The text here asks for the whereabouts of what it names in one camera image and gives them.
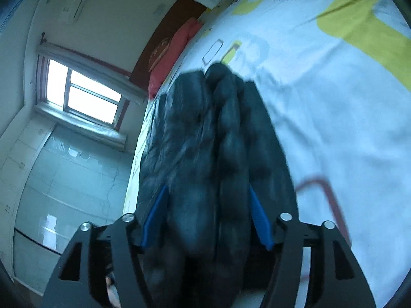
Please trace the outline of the person's right hand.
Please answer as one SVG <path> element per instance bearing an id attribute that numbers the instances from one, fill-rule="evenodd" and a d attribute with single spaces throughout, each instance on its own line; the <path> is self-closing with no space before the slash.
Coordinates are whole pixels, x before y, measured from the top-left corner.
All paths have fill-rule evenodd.
<path id="1" fill-rule="evenodd" d="M 107 285 L 107 293 L 112 307 L 121 308 L 118 291 L 116 289 L 114 276 L 110 273 L 105 277 Z"/>

